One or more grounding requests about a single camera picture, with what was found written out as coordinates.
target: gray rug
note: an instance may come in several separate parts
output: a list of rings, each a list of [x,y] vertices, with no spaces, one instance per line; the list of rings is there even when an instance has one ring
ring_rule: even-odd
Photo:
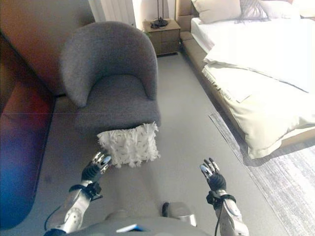
[[[209,115],[290,236],[315,236],[315,139],[251,160],[230,121]]]

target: lamp base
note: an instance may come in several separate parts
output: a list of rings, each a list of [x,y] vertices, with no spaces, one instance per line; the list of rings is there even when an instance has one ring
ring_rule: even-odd
[[[164,20],[164,19],[162,19],[162,17],[160,17],[151,23],[151,28],[157,29],[160,27],[165,27],[165,26],[167,26],[167,24],[168,24],[168,21]]]

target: lamp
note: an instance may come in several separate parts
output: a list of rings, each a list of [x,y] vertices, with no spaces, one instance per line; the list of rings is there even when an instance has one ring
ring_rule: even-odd
[[[151,23],[151,28],[158,29],[167,26],[167,20],[164,20],[164,0],[162,0],[162,17],[159,15],[159,0],[157,0],[157,20]]]

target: white fluffy pillow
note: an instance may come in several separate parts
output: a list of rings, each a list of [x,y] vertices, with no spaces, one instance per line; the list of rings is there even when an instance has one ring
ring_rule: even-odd
[[[240,0],[191,0],[203,23],[230,20],[241,15]]]
[[[242,20],[262,20],[267,19],[267,14],[264,12],[258,0],[240,0],[242,10]]]
[[[156,123],[143,124],[134,129],[119,129],[99,133],[98,143],[112,156],[112,164],[140,166],[142,161],[160,157],[155,141]]]
[[[260,5],[267,13],[269,19],[286,18],[300,19],[299,10],[286,1],[259,1]]]

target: beige wall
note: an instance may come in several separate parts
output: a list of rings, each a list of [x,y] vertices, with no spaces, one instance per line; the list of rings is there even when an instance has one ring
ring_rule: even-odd
[[[94,21],[88,0],[0,0],[1,31],[47,87],[63,89],[58,58],[69,35]]]

